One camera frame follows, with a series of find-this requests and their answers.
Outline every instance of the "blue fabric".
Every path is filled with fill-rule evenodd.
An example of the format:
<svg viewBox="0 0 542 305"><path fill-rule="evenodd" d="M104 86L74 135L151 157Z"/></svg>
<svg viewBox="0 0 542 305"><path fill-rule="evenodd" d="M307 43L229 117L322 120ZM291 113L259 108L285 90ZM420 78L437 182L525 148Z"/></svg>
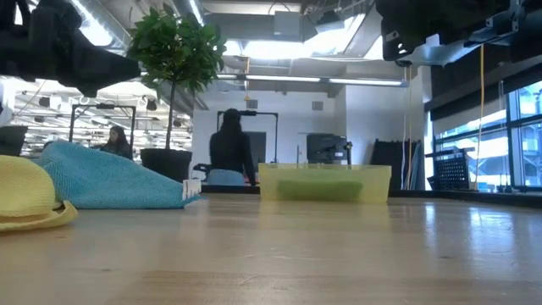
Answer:
<svg viewBox="0 0 542 305"><path fill-rule="evenodd" d="M77 208L183 208L179 182L127 158L66 141L51 143L36 163L53 179L57 197Z"/></svg>
<svg viewBox="0 0 542 305"><path fill-rule="evenodd" d="M212 169L207 176L210 186L244 186L245 178L240 172L227 169Z"/></svg>

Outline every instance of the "desk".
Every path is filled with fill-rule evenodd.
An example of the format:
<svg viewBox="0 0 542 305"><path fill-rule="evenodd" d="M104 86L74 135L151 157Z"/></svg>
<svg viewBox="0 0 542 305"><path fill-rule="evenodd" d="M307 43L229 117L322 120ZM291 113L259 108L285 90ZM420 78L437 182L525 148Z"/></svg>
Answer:
<svg viewBox="0 0 542 305"><path fill-rule="evenodd" d="M542 212L209 194L0 235L0 304L542 303Z"/></svg>

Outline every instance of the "translucent plastic container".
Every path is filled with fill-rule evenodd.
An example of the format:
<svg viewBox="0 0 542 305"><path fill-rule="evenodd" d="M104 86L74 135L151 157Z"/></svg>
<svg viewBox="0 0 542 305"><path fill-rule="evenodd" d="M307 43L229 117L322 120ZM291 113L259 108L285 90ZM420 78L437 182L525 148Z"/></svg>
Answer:
<svg viewBox="0 0 542 305"><path fill-rule="evenodd" d="M383 204L391 167L381 165L259 164L264 201L327 201Z"/></svg>

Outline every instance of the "green contents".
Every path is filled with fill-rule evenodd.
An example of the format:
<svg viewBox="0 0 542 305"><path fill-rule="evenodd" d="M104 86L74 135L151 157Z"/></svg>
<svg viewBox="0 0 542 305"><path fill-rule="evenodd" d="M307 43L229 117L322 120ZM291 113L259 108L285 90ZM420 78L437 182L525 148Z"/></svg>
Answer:
<svg viewBox="0 0 542 305"><path fill-rule="evenodd" d="M355 181L279 180L280 200L357 202L362 183Z"/></svg>

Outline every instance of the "potted tree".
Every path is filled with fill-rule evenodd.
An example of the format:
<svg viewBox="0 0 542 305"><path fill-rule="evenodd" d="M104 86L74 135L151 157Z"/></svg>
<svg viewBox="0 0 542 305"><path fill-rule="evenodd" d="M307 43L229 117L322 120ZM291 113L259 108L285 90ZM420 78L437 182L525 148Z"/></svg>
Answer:
<svg viewBox="0 0 542 305"><path fill-rule="evenodd" d="M127 55L147 71L141 82L157 90L158 100L162 85L171 85L166 147L142 150L141 160L145 167L182 181L188 176L191 152L170 149L175 91L179 87L196 94L217 79L217 71L224 68L225 39L217 26L200 25L192 13L176 17L167 5L161 12L151 8L149 15L135 23L131 34Z"/></svg>

